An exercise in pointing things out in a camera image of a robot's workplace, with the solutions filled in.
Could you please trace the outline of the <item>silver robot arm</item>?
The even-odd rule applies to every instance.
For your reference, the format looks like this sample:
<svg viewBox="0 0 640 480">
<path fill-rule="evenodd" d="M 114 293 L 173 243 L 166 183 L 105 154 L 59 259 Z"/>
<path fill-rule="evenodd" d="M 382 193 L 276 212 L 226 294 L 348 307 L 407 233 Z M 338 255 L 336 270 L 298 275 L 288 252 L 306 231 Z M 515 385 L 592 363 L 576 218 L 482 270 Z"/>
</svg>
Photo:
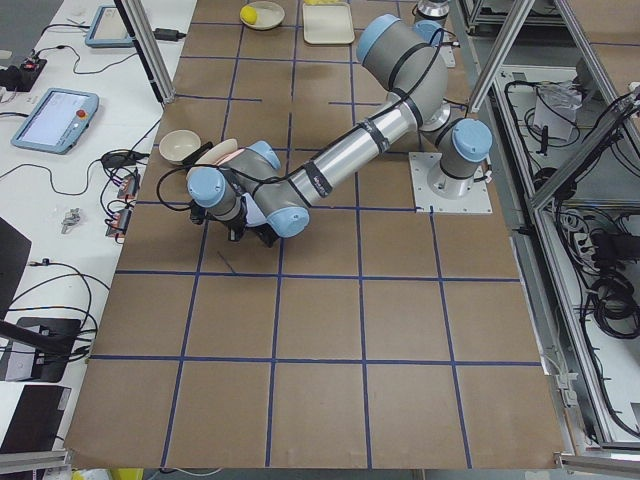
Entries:
<svg viewBox="0 0 640 480">
<path fill-rule="evenodd" d="M 294 237 L 309 224 L 314 204 L 409 132 L 424 134 L 441 153 L 431 191 L 453 199 L 455 188 L 470 186 L 492 133 L 482 121 L 451 112 L 440 55 L 444 30 L 436 25 L 424 34 L 421 27 L 391 14 L 366 27 L 356 57 L 386 90 L 385 103 L 288 174 L 279 173 L 280 160 L 265 141 L 205 154 L 187 175 L 191 222 L 217 221 L 232 242 L 247 230 L 266 245 Z"/>
<path fill-rule="evenodd" d="M 418 0 L 412 10 L 414 21 L 431 20 L 443 25 L 449 15 L 449 0 Z"/>
</svg>

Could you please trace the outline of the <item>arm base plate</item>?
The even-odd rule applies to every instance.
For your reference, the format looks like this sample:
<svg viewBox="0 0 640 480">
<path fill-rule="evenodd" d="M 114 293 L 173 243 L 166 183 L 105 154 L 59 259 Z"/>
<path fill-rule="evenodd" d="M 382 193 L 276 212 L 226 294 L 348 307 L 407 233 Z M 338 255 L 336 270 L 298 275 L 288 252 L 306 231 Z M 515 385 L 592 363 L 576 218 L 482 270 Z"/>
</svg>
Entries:
<svg viewBox="0 0 640 480">
<path fill-rule="evenodd" d="M 449 32 L 445 31 L 442 34 L 442 42 L 439 54 L 443 58 L 445 65 L 449 69 L 453 69 L 456 66 L 452 41 L 453 36 Z"/>
<path fill-rule="evenodd" d="M 482 167 L 467 179 L 449 177 L 442 169 L 441 154 L 410 152 L 409 164 L 415 209 L 420 213 L 490 215 L 493 213 Z"/>
</svg>

